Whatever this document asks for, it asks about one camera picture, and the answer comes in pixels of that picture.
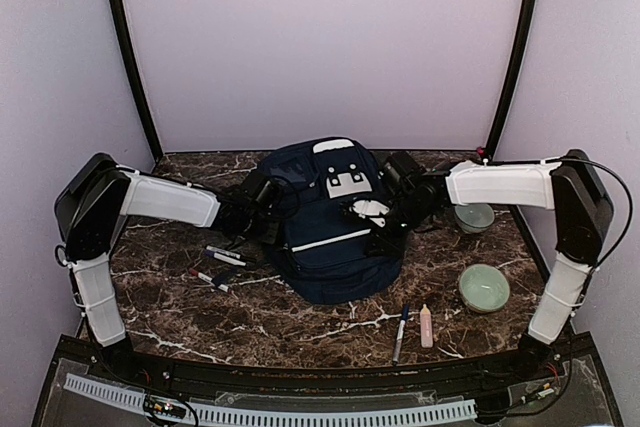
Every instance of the black frame post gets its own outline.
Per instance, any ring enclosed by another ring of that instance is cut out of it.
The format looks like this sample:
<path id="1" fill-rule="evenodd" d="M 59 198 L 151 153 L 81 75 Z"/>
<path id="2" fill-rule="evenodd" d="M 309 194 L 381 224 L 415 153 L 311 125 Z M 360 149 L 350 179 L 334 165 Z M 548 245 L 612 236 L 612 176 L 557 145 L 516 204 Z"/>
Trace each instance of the black frame post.
<path id="1" fill-rule="evenodd" d="M 109 4 L 111 5 L 113 25 L 116 28 L 116 35 L 118 36 L 118 43 L 120 44 L 120 54 L 122 55 L 124 68 L 127 72 L 127 78 L 129 79 L 133 100 L 135 101 L 138 116 L 140 117 L 140 122 L 142 122 L 142 128 L 144 129 L 147 143 L 151 149 L 151 154 L 157 163 L 164 155 L 164 152 L 162 145 L 160 145 L 160 138 L 153 123 L 149 103 L 147 102 L 147 97 L 142 86 L 138 63 L 136 62 L 131 36 L 129 35 L 124 3 L 122 0 L 109 0 Z"/>
<path id="2" fill-rule="evenodd" d="M 516 84 L 518 82 L 518 76 L 520 74 L 520 68 L 522 67 L 522 60 L 527 46 L 527 39 L 529 37 L 529 29 L 531 27 L 531 19 L 533 18 L 535 3 L 536 0 L 522 0 L 520 17 L 518 18 L 518 26 L 513 40 L 513 48 L 511 50 L 509 66 L 507 67 L 507 74 L 502 86 L 502 93 L 500 94 L 496 114 L 493 118 L 493 124 L 491 125 L 491 131 L 489 132 L 489 138 L 487 139 L 487 143 L 482 152 L 482 155 L 487 158 L 492 158 L 495 155 L 496 150 L 498 149 L 498 143 L 500 142 L 500 137 L 502 136 L 502 131 L 504 130 L 504 126 L 507 122 L 507 115 L 509 114 L 513 94 L 516 90 Z"/>

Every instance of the bottle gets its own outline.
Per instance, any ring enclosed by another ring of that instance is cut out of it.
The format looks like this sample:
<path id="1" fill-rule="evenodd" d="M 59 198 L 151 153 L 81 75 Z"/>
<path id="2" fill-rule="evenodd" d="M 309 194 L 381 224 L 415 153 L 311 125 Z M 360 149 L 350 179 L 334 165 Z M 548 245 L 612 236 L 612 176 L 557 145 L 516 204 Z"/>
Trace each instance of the bottle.
<path id="1" fill-rule="evenodd" d="M 422 306 L 420 311 L 420 343 L 422 347 L 433 347 L 433 330 L 431 329 L 431 312 L 427 309 L 427 304 Z"/>

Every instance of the navy blue backpack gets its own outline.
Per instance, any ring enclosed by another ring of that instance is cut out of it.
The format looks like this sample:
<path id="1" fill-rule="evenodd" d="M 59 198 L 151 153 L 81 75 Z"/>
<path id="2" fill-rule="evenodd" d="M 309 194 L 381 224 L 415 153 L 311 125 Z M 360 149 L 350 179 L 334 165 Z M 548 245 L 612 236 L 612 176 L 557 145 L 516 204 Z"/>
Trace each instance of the navy blue backpack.
<path id="1" fill-rule="evenodd" d="M 269 262 L 298 294 L 315 304 L 362 299 L 390 285 L 402 256 L 366 256 L 372 223 L 342 212 L 343 203 L 388 200 L 378 163 L 358 142 L 328 138 L 283 147 L 258 170 L 284 186 L 278 241 L 265 245 Z"/>

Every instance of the dark marble table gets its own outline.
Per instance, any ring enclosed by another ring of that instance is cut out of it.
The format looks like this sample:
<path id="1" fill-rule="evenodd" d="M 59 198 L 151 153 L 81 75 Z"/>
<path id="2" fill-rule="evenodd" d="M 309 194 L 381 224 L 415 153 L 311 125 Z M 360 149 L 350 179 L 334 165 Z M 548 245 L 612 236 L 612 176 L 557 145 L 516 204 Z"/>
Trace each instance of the dark marble table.
<path id="1" fill-rule="evenodd" d="M 155 173 L 221 188 L 238 183 L 265 154 L 168 154 Z M 434 166 L 465 152 L 416 152 Z M 514 349 L 543 289 L 538 269 L 506 207 L 481 235 L 465 235 L 448 211 L 436 230 L 412 234 L 400 277 L 386 290 L 348 304 L 312 305 L 264 265 L 229 279 L 230 293 L 210 288 L 187 270 L 215 276 L 227 264 L 203 254 L 229 240 L 206 229 L 132 218 L 113 255 L 120 312 L 135 349 L 169 357 L 246 366 L 329 368 L 390 365 L 402 305 L 411 316 L 401 363 L 467 358 Z M 240 252 L 260 256 L 245 243 Z M 479 315 L 463 304 L 457 281 L 474 263 L 495 265 L 511 285 L 506 307 Z M 433 314 L 435 345 L 420 346 L 418 310 Z"/>

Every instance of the red marker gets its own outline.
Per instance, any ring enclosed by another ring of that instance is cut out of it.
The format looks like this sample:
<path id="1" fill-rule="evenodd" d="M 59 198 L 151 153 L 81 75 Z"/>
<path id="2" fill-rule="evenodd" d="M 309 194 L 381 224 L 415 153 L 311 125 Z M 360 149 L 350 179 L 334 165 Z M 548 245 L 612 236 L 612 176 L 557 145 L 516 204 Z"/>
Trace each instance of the red marker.
<path id="1" fill-rule="evenodd" d="M 229 286 L 228 285 L 216 284 L 211 277 L 209 277 L 208 275 L 203 274 L 202 272 L 198 272 L 196 269 L 189 269 L 189 273 L 191 275 L 194 275 L 194 276 L 198 277 L 199 279 L 204 280 L 205 282 L 213 285 L 214 287 L 217 287 L 218 289 L 222 290 L 223 292 L 229 292 Z"/>

